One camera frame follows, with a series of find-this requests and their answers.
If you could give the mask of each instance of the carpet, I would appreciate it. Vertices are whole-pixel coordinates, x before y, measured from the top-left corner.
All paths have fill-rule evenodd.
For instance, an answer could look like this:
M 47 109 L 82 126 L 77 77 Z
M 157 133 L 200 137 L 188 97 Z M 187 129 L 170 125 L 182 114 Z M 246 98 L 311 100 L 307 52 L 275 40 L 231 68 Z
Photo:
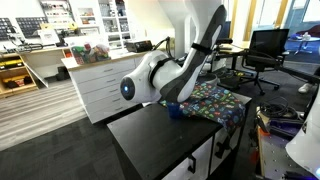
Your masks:
M 314 63 L 320 64 L 319 47 L 320 41 L 309 42 L 307 49 L 312 51 L 311 54 L 299 52 L 294 55 L 295 51 L 298 49 L 300 42 L 287 41 L 285 44 L 285 49 L 290 51 L 290 54 L 286 56 L 285 61 L 289 62 L 303 62 L 303 63 Z

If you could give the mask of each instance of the blue object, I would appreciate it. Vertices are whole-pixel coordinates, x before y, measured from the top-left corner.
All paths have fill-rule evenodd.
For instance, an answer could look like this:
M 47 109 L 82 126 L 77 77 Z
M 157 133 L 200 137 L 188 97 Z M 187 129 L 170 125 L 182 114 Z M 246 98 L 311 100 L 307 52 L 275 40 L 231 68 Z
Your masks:
M 124 92 L 128 92 L 129 88 L 128 86 L 124 86 Z
M 317 169 L 316 174 L 320 176 L 320 168 Z
M 179 119 L 182 116 L 179 103 L 167 102 L 167 109 L 169 111 L 169 117 L 172 119 Z

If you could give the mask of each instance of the black countertop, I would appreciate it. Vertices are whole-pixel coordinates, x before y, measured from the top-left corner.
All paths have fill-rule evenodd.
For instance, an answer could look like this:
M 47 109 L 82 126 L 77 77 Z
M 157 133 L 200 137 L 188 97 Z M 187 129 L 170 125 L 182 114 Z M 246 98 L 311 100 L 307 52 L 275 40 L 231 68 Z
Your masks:
M 244 104 L 251 98 L 234 94 Z M 159 104 L 108 124 L 116 143 L 141 179 L 164 177 L 222 126 L 208 119 L 170 119 Z

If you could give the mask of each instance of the wooden floor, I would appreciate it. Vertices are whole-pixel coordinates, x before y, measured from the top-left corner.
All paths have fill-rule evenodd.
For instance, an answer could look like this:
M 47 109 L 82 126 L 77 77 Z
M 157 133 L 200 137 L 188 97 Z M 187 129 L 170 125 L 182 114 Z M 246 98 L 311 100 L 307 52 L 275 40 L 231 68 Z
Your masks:
M 86 116 L 71 80 L 0 99 L 0 151 Z

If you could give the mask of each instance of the gray carpet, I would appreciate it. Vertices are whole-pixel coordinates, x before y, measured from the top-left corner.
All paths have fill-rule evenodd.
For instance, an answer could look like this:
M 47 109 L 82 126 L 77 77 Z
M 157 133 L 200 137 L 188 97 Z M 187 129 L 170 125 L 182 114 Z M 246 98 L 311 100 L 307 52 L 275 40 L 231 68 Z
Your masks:
M 313 72 L 314 65 L 288 63 L 288 66 Z M 264 73 L 266 79 L 282 84 L 278 91 L 262 85 L 265 96 L 253 84 L 245 84 L 236 91 L 253 98 L 242 143 L 237 155 L 232 179 L 249 179 L 255 170 L 250 163 L 253 149 L 249 148 L 248 132 L 252 127 L 255 108 L 261 101 L 276 96 L 285 97 L 296 110 L 303 110 L 311 93 L 301 95 L 297 89 L 303 82 L 282 72 Z M 15 179 L 124 179 L 110 134 L 103 124 L 91 125 L 84 118 L 70 125 L 31 139 L 0 152 L 0 175 L 4 180 Z

